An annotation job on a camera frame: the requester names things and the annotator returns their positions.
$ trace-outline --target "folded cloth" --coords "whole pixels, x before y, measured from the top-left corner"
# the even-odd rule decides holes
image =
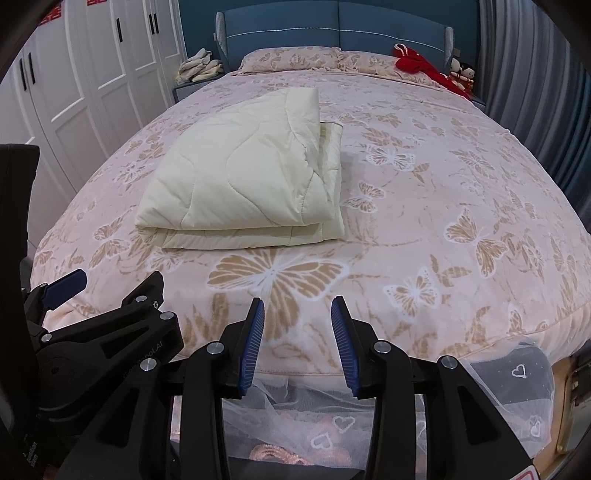
[[[301,245],[340,238],[338,124],[318,91],[288,88],[228,107],[172,145],[135,226],[164,248]]]
[[[223,65],[218,64],[210,69],[203,70],[199,74],[195,75],[195,77],[191,78],[191,81],[199,82],[200,80],[206,80],[215,77],[216,75],[219,75],[221,72],[223,72]]]
[[[209,50],[205,50],[205,48],[202,48],[195,55],[193,55],[192,57],[187,58],[187,60],[181,64],[181,67],[184,64],[190,63],[191,61],[203,59],[208,54],[211,55],[211,52]]]
[[[207,67],[207,65],[209,63],[211,63],[211,54],[208,53],[205,57],[203,57],[201,60],[199,60],[201,63],[186,69],[186,70],[179,70],[178,71],[178,75],[176,77],[176,81],[178,84],[181,84],[183,82],[188,82],[191,78],[193,78],[195,75],[199,74],[200,72],[202,72],[203,70],[205,70],[205,68]]]

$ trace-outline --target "heart pattern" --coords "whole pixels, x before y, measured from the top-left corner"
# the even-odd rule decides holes
[[[343,434],[349,430],[353,426],[353,423],[355,423],[355,419],[353,417],[333,417],[333,425],[340,434]]]
[[[516,378],[527,378],[527,374],[525,373],[525,365],[517,365],[517,367],[511,371],[511,375]]]
[[[317,435],[310,440],[310,445],[316,450],[332,450],[333,443],[330,439],[330,435],[327,432]]]
[[[536,437],[537,439],[540,438],[542,435],[542,422],[539,420],[535,422],[534,426],[530,429],[530,433],[532,437]]]

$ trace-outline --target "wardrobe door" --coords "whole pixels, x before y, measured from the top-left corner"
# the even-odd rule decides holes
[[[149,0],[119,1],[124,4],[122,35],[129,39],[121,46],[127,68],[134,77],[134,96],[145,125],[170,106],[154,40],[154,17]]]
[[[0,83],[0,144],[32,144],[40,148],[37,176],[29,205],[29,256],[66,210],[76,192],[57,162],[33,108],[25,76],[25,56],[12,64]]]
[[[129,43],[122,31],[124,3],[121,0],[74,2],[74,17],[79,40],[80,63],[90,84],[90,95],[119,148],[142,128],[133,78],[122,55],[122,45]]]
[[[176,0],[150,0],[156,31],[156,43],[160,55],[160,63],[164,72],[164,80],[168,91],[176,86],[174,78],[178,67],[183,61],[181,34],[176,23]]]
[[[80,61],[75,59],[73,4],[37,27],[23,50],[35,111],[62,169],[78,191],[114,152],[109,135],[89,96]]]

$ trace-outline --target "pillow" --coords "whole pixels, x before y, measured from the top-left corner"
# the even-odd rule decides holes
[[[339,47],[261,48],[242,59],[238,72],[283,72],[285,70],[339,70]]]
[[[346,73],[362,73],[389,80],[405,80],[429,87],[441,88],[422,72],[407,73],[396,68],[396,57],[367,51],[344,51],[339,56],[339,70]]]

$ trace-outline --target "bedsheet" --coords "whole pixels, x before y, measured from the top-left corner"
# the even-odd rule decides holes
[[[301,247],[166,250],[134,228],[164,153],[197,120],[287,86],[315,86],[321,121],[343,125],[346,238]],[[152,271],[189,355],[267,311],[258,371],[310,382],[341,375],[330,302],[411,356],[460,358],[528,336],[550,362],[591,336],[591,240],[536,159],[446,90],[333,72],[225,76],[146,126],[82,188],[41,242],[32,285],[76,268],[86,290],[49,330],[116,308]]]

